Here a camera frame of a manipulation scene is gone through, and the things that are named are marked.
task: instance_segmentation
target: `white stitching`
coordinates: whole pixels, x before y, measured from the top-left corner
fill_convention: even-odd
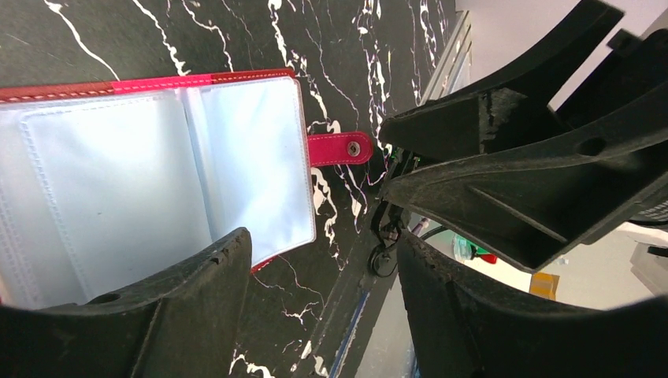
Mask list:
[[[290,76],[287,76],[287,75],[284,75],[282,73],[281,74],[265,74],[265,75],[257,75],[257,76],[237,76],[237,78],[241,77],[241,78],[251,78],[252,79],[254,77],[272,77],[272,76],[283,76],[283,77],[293,79],[293,81],[296,82],[296,80],[294,78],[292,78]],[[227,79],[227,78],[215,79],[216,82],[229,81],[229,80],[231,80],[231,79]],[[234,83],[234,84],[230,84],[230,87],[239,86],[239,85],[246,85],[246,83]],[[302,91],[301,91],[301,88],[299,87],[298,84],[295,85],[295,89],[297,91],[297,98],[301,99],[302,98]],[[299,119],[299,123],[302,126],[301,128],[299,128],[300,129],[300,134],[301,134],[301,136],[303,138],[303,141],[304,141],[304,145],[303,145],[304,148],[302,148],[301,152],[302,152],[302,159],[306,161],[306,167],[305,167],[306,169],[304,170],[304,177],[303,178],[304,178],[304,181],[305,181],[306,185],[309,188],[309,193],[310,193],[309,198],[307,199],[307,201],[308,201],[309,207],[311,209],[314,209],[314,204],[313,204],[313,179],[311,178],[311,175],[310,175],[310,168],[311,168],[312,165],[310,164],[310,158],[309,158],[309,155],[308,155],[308,148],[309,148],[308,147],[308,138],[306,136],[306,125],[304,124],[304,116],[303,116],[304,112],[303,112],[303,109],[302,109],[301,101],[299,101],[299,100],[296,101],[295,104],[293,104],[293,108],[294,108],[294,111],[295,111],[295,115]],[[311,219],[310,219],[310,231],[311,231],[311,233],[316,233],[315,227],[316,227],[315,217],[311,217]],[[301,243],[301,244],[296,245],[296,246],[295,245],[289,246],[289,247],[287,247],[283,250],[279,250],[267,259],[274,258],[274,257],[278,256],[279,254],[282,254],[283,252],[286,252],[288,250],[293,250],[297,246],[302,246],[303,244],[305,244],[305,243]]]
[[[243,76],[230,76],[230,77],[219,77],[216,79],[211,79],[211,80],[186,80],[186,81],[176,81],[174,83],[159,83],[159,84],[149,84],[149,85],[142,85],[142,86],[134,86],[134,87],[122,87],[118,88],[118,91],[127,91],[131,89],[149,89],[149,88],[159,88],[159,87],[179,87],[182,85],[188,85],[188,84],[197,84],[197,83],[207,83],[211,82],[212,84],[214,83],[220,83],[224,81],[234,81],[234,80],[249,80],[249,79],[260,79],[260,78],[267,78],[267,77],[277,77],[277,76],[288,76],[286,72],[272,72],[272,73],[263,73],[263,74],[253,74],[253,75],[243,75]],[[48,98],[53,98],[53,97],[77,97],[79,95],[82,96],[88,96],[88,95],[103,95],[105,93],[113,93],[114,89],[107,89],[107,90],[100,90],[100,91],[88,91],[86,92],[71,92],[71,93],[48,93],[44,94],[42,96],[21,96],[20,98],[12,97],[8,98],[7,100],[0,100],[0,103],[4,103],[7,101],[11,102],[19,102],[21,100],[32,100],[32,99],[40,99],[44,98],[44,96],[47,96]]]
[[[16,221],[13,219],[12,209],[0,187],[0,250],[5,255],[3,265],[13,271],[17,281],[18,291],[23,294],[24,300],[33,302],[32,296],[38,295],[37,302],[42,300],[40,291],[32,270],[32,264],[24,253],[25,245],[17,231]]]
[[[106,103],[106,101],[97,101],[97,103],[102,103],[100,106],[95,106],[95,107],[90,107],[90,108],[83,108],[83,109],[43,109],[40,111],[36,111],[32,114],[28,114],[24,117],[24,119],[28,119],[30,117],[34,116],[43,116],[47,114],[67,114],[67,113],[73,113],[73,112],[87,112],[89,110],[97,110],[97,109],[110,109],[114,108],[117,106],[125,106],[125,105],[131,105],[131,104],[137,104],[141,102],[150,102],[153,100],[162,100],[166,98],[171,98],[171,96],[164,95],[164,94],[156,94],[150,97],[140,97],[140,98],[131,98],[131,99],[125,99],[119,102],[114,102],[114,103]]]
[[[319,135],[319,136],[312,136],[309,137],[309,141],[316,141],[316,140],[323,140],[323,139],[341,139],[341,138],[351,138],[353,139],[356,135],[347,135],[347,134],[338,134],[338,135]],[[373,156],[373,147],[371,147],[369,150],[366,151],[364,155],[360,155],[356,159],[353,160],[332,160],[332,161],[314,161],[314,163],[311,165],[314,168],[321,167],[324,165],[330,165],[332,163],[336,164],[350,164],[350,163],[357,163],[357,164],[364,164],[366,163],[371,157]]]

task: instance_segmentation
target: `red object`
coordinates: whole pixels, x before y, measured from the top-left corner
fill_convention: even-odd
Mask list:
[[[493,254],[479,254],[478,257],[490,264],[496,264],[497,257]]]
[[[308,143],[312,167],[364,164],[373,154],[371,138],[363,132],[310,135]]]
[[[257,264],[256,266],[252,266],[252,267],[250,267],[250,274],[255,274],[256,272],[259,272],[260,269],[262,269],[262,268],[266,267],[267,265],[269,265],[269,263],[270,263],[271,261],[274,261],[275,258],[276,258],[276,257],[268,258],[267,260],[264,260],[263,262]]]
[[[124,80],[111,83],[114,93],[135,93],[156,91],[159,89],[201,87],[211,84],[238,83],[241,81],[261,80],[270,77],[291,76],[295,73],[290,69],[264,69],[259,71],[205,73],[191,76],[156,77],[152,79]]]

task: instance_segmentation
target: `cable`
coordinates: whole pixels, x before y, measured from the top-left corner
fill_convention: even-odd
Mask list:
[[[374,256],[373,259],[371,260],[371,270],[373,270],[373,273],[374,273],[376,276],[379,276],[380,278],[386,278],[386,277],[391,276],[392,274],[395,273],[396,268],[397,268],[397,264],[395,263],[394,266],[392,267],[392,271],[390,271],[390,273],[387,273],[387,274],[383,274],[383,273],[381,273],[381,272],[378,270],[378,268],[380,268],[380,265],[378,264],[378,261],[379,261],[381,258],[383,258],[383,257],[385,257],[383,254],[377,254],[377,255]]]
[[[438,226],[438,227],[434,228],[433,230],[429,230],[429,231],[425,232],[425,234],[423,236],[420,236],[420,239],[422,239],[422,240],[429,239],[432,236],[434,236],[436,234],[440,234],[443,231],[447,231],[447,228],[445,226]]]

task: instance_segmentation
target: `metal snap button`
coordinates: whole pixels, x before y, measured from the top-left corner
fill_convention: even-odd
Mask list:
[[[362,152],[362,148],[359,146],[359,143],[357,143],[357,142],[348,143],[348,154],[349,155],[351,155],[354,158],[354,157],[358,156],[360,152]]]

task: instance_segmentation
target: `mounting hole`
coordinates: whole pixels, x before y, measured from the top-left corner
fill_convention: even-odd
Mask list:
[[[598,156],[605,150],[606,142],[602,138],[585,140],[576,147],[575,152],[584,156]]]
[[[89,305],[101,305],[103,303],[110,303],[113,301],[116,301],[118,299],[121,299],[121,296],[116,293],[106,293],[103,295],[100,295],[97,298],[93,298],[92,301],[90,301],[88,304]]]
[[[362,152],[362,148],[359,146],[359,143],[357,143],[357,142],[348,143],[348,154],[349,155],[351,155],[354,158],[354,157],[358,156],[360,152]]]

